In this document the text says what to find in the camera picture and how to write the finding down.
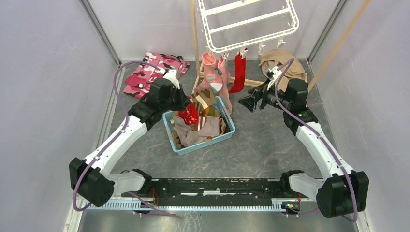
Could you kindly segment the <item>red sock white stars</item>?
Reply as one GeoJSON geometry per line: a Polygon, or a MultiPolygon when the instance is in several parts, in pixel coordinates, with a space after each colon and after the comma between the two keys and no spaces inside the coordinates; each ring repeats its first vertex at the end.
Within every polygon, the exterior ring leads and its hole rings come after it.
{"type": "Polygon", "coordinates": [[[189,104],[185,110],[179,111],[178,116],[183,119],[186,125],[193,125],[199,120],[198,112],[193,103],[189,104]]]}

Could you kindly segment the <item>brown striped sock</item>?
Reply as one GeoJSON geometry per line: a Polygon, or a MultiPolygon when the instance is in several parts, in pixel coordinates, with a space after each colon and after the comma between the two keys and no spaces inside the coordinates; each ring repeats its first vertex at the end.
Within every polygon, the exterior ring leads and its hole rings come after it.
{"type": "Polygon", "coordinates": [[[201,115],[204,110],[217,102],[214,92],[210,89],[192,93],[191,100],[193,102],[195,110],[199,115],[201,115]]]}

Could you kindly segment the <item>red sock white trim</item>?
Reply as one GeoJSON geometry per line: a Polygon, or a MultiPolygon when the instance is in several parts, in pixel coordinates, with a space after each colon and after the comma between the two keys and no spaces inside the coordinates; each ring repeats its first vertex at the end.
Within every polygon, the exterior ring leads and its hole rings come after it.
{"type": "Polygon", "coordinates": [[[242,55],[238,53],[234,59],[234,74],[235,80],[229,90],[229,93],[238,93],[243,90],[246,79],[246,59],[242,58],[242,55]]]}

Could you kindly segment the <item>pink sock green patches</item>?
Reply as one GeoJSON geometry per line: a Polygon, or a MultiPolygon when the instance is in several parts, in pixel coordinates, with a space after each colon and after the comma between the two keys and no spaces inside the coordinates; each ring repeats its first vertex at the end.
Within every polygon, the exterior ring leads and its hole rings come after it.
{"type": "Polygon", "coordinates": [[[209,55],[207,52],[203,53],[202,61],[204,78],[194,92],[210,89],[218,93],[223,87],[222,72],[218,69],[218,61],[214,55],[209,55]]]}

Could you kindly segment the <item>white clip hanger frame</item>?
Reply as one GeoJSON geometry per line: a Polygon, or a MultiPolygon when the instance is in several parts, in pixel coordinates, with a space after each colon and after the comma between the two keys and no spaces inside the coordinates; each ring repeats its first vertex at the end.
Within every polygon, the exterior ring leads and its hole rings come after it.
{"type": "Polygon", "coordinates": [[[269,0],[236,0],[211,7],[206,0],[197,2],[206,51],[209,55],[238,51],[245,57],[250,47],[261,55],[269,42],[276,47],[285,44],[285,37],[295,34],[300,20],[291,0],[272,6],[269,0]]]}

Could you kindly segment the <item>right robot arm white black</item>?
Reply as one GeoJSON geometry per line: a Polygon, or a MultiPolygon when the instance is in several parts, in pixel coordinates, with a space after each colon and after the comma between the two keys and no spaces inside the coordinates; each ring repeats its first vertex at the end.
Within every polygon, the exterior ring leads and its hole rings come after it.
{"type": "Polygon", "coordinates": [[[307,106],[308,84],[301,79],[288,81],[285,91],[276,90],[268,81],[248,91],[238,103],[254,112],[267,105],[283,110],[285,125],[302,142],[317,164],[322,180],[301,170],[284,172],[279,191],[285,197],[297,192],[313,199],[326,218],[352,214],[357,217],[366,208],[369,178],[355,171],[329,142],[317,117],[307,106]]]}

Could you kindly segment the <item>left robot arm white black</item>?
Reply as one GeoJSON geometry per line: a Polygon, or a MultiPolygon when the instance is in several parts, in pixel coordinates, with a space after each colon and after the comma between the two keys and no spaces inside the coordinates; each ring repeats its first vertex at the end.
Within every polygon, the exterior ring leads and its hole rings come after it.
{"type": "Polygon", "coordinates": [[[168,111],[182,111],[190,100],[175,77],[156,79],[150,92],[127,112],[122,124],[115,132],[84,159],[74,158],[69,164],[70,181],[73,189],[73,206],[78,195],[89,204],[101,207],[113,195],[134,191],[140,197],[148,196],[152,184],[142,171],[112,174],[119,159],[139,138],[146,134],[162,115],[168,111]]]}

